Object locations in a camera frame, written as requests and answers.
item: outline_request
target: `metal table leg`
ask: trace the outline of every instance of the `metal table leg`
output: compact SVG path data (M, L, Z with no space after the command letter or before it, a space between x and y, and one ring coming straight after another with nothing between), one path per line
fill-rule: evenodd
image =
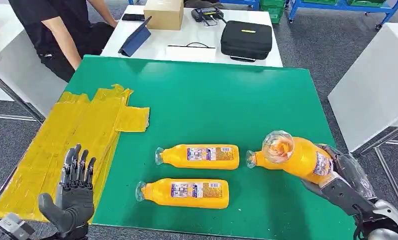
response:
M387 179L389 180L389 183L392 186L393 191L395 192L395 195L398 199L398 184L395 181L394 176L391 170L389 169L388 164L386 163L385 158L383 157L383 154L380 151L379 147L378 146L374 147L374 151L377 154L378 160L380 160L381 166L383 167L383 170L387 175Z
M26 116L13 116L13 115L3 115L0 114L1 118L8 118L8 119L18 119L18 120L25 120L25 121L32 121L35 120L42 124L45 121L45 117L41 114L37 113L29 104L27 104L24 100L20 98L5 82L0 79L0 88L8 94L16 103L21 105L32 117L27 118Z
M292 6L290 13L289 13L289 23L290 24L292 24L293 21L295 20L296 11L298 10L300 1L301 0L294 0L293 3L292 3L292 1L289 1L290 5Z
M375 143L371 144L370 146L368 146L366 149L364 149L363 151L361 151L360 155L365 155L368 151L372 150L375 147L379 147L380 145L396 138L398 136L398 127L393 130L392 132L389 132L388 134L386 134L386 136L380 138L379 140L377 140Z

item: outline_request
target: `bottle cap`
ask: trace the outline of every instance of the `bottle cap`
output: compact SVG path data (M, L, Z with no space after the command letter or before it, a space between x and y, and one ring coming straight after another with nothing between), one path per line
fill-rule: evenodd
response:
M251 169L256 165L257 165L257 157L255 156L255 152L248 150L246 152L246 166Z
M155 163L156 165L161 165L164 162L164 159L162 158L162 153L164 152L164 149L162 147L158 147L155 150Z
M145 187L146 187L146 182L144 181L139 181L137 183L137 186L135 187L135 199L138 202L145 200L145 195L142 192L142 189L144 189Z
M287 161L295 148L293 137L282 130L272 131L262 142L262 153L272 163Z

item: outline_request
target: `black pants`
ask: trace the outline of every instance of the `black pants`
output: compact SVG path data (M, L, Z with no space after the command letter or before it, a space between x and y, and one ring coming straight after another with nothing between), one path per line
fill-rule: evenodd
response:
M83 47L83 49L77 49L81 58L83 58L85 54L100 55L113 31L114 28L105 22L94 23L87 37L90 42L87 46ZM39 55L39 57L41 63L56 74L56 76L67 83L70 82L75 71L61 51L47 55Z

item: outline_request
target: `bottle label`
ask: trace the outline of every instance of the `bottle label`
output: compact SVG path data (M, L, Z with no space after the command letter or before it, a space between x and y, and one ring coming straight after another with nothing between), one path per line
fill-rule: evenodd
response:
M231 147L189 147L188 161L229 161L234 159Z
M324 156L318 151L316 153L316 164L313 172L320 176L326 176L333 170L332 159Z
M172 182L173 198L222 198L223 186L219 182Z

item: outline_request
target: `blue shelf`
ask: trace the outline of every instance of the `blue shelf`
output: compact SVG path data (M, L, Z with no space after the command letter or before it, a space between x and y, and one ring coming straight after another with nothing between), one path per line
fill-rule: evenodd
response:
M311 9L331 9L331 10L345 10L345 11L356 11L356 12L370 12L370 13L391 13L392 7L389 7L386 3L382 7L377 6L350 6L346 0L337 0L336 5L327 5L311 2L303 2L301 0L290 1L293 6L295 1L300 1L299 8L311 8Z
M385 2L382 7L377 6L350 6L347 0L337 0L336 5L327 5L311 2L303 2L302 0L287 0L291 5L289 14L289 22L293 23L298 8L311 8L311 9L329 9L329 10L344 10L344 11L355 11L355 12L366 12L366 13L386 13L383 21L376 25L376 29L380 29L384 23L398 10L398 0L393 7L389 7Z
M260 9L260 0L219 0L222 4L243 4L252 5L252 9L258 11Z

